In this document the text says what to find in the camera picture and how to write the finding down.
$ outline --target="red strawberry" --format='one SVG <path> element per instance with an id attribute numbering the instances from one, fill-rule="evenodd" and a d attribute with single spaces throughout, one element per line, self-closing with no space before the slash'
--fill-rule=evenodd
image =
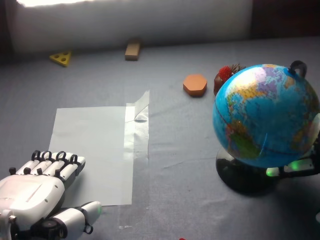
<path id="1" fill-rule="evenodd" d="M 219 76 L 223 83 L 225 83 L 232 76 L 231 68 L 229 66 L 224 66 L 219 70 Z"/>

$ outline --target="brown rectangular block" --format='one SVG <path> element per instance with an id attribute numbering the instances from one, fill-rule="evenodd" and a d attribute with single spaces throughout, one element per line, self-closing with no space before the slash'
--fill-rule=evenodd
<path id="1" fill-rule="evenodd" d="M 140 42 L 130 42 L 126 47 L 125 60 L 138 61 L 141 44 Z"/>

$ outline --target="wooden block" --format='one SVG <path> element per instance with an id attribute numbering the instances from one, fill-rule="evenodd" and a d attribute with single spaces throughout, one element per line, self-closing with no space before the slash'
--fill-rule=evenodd
<path id="1" fill-rule="evenodd" d="M 207 90 L 207 80 L 202 74 L 192 74 L 183 81 L 183 89 L 192 97 L 202 97 Z"/>
<path id="2" fill-rule="evenodd" d="M 127 61 L 138 61 L 140 53 L 141 43 L 137 40 L 131 41 L 126 47 L 125 60 Z"/>
<path id="3" fill-rule="evenodd" d="M 68 67 L 71 57 L 71 51 L 64 51 L 49 56 L 49 58 L 57 64 Z"/>

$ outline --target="table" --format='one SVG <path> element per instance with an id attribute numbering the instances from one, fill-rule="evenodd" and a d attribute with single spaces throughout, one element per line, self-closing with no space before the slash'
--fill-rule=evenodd
<path id="1" fill-rule="evenodd" d="M 320 94 L 320 37 L 144 48 L 137 62 L 124 52 L 75 52 L 68 68 L 42 55 L 1 66 L 1 178 L 48 149 L 57 108 L 125 106 L 150 90 L 149 161 L 134 164 L 132 205 L 104 207 L 82 240 L 320 239 L 320 176 L 238 194 L 217 174 L 212 126 L 213 80 L 224 65 L 301 60 Z M 208 80 L 202 98 L 183 91 L 194 73 Z"/>

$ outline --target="gray wall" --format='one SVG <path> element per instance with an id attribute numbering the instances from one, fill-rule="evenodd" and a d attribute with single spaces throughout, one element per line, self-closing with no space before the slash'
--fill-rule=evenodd
<path id="1" fill-rule="evenodd" d="M 132 37 L 141 37 L 146 45 L 246 39 L 252 0 L 96 0 L 37 7 L 10 3 L 7 11 L 15 51 L 30 53 L 118 48 Z"/>

